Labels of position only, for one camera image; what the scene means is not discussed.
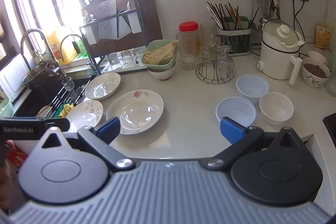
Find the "brown food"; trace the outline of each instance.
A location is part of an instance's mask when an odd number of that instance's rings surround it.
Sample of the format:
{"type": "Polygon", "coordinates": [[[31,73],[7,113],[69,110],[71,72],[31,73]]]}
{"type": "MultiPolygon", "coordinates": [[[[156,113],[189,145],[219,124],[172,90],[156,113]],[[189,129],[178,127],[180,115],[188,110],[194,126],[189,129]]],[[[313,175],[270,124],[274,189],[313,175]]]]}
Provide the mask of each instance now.
{"type": "Polygon", "coordinates": [[[327,78],[326,73],[324,72],[324,70],[322,70],[318,65],[314,65],[314,64],[304,64],[303,65],[307,71],[309,71],[311,74],[320,77],[320,78],[327,78]]]}

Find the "metal pot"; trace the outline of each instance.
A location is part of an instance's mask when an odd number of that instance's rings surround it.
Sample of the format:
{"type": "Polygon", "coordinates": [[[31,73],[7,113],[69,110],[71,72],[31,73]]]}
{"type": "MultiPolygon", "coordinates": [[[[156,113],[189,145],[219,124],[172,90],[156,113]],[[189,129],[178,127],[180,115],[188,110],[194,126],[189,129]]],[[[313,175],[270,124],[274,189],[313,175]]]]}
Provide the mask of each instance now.
{"type": "Polygon", "coordinates": [[[50,74],[45,70],[47,65],[47,62],[38,64],[35,68],[29,71],[25,77],[23,77],[21,84],[26,85],[26,87],[30,90],[39,88],[50,76],[50,74]]]}

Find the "pot handle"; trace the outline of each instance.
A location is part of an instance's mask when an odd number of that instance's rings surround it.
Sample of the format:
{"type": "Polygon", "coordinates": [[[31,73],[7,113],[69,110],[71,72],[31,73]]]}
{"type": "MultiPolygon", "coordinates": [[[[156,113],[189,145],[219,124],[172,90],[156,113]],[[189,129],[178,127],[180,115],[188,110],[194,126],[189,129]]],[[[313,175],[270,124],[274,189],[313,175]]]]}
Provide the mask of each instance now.
{"type": "Polygon", "coordinates": [[[302,59],[300,57],[294,57],[293,55],[291,56],[291,62],[294,64],[294,69],[291,75],[291,78],[289,80],[289,83],[291,85],[294,85],[297,79],[297,76],[299,75],[299,71],[302,65],[302,59]]]}

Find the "white plate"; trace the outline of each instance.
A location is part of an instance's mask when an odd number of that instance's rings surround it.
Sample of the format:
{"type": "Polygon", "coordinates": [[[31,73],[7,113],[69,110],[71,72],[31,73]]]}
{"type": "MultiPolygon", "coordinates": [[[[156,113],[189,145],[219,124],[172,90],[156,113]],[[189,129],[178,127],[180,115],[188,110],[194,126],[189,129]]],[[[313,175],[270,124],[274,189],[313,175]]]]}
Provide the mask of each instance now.
{"type": "Polygon", "coordinates": [[[123,94],[107,110],[106,119],[118,117],[120,134],[142,133],[160,119],[163,112],[162,97],[152,90],[133,90],[123,94]]]}
{"type": "Polygon", "coordinates": [[[116,92],[121,77],[115,72],[105,73],[93,79],[85,89],[85,96],[93,100],[102,100],[116,92]]]}
{"type": "Polygon", "coordinates": [[[103,116],[103,105],[99,101],[89,100],[75,106],[67,115],[70,122],[69,132],[77,132],[84,126],[95,127],[103,116]]]}

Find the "green plastic basket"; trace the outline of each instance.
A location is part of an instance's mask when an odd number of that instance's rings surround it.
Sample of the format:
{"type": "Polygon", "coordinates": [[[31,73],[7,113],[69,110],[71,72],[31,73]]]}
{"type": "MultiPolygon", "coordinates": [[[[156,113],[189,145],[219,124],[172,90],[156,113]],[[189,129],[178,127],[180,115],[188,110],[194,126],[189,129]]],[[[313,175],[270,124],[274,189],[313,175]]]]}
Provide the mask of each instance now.
{"type": "MultiPolygon", "coordinates": [[[[160,47],[163,47],[163,46],[169,44],[170,42],[172,42],[172,40],[164,40],[164,39],[154,40],[151,43],[149,43],[149,45],[147,46],[146,50],[156,50],[156,49],[158,49],[160,47]]],[[[150,69],[165,71],[165,70],[169,70],[169,69],[171,69],[173,67],[173,65],[175,63],[175,60],[176,60],[176,56],[177,56],[177,51],[176,51],[176,54],[174,55],[174,57],[166,65],[151,65],[151,64],[146,64],[144,62],[144,60],[143,60],[144,55],[142,55],[141,62],[142,62],[142,64],[146,65],[150,69]]]]}

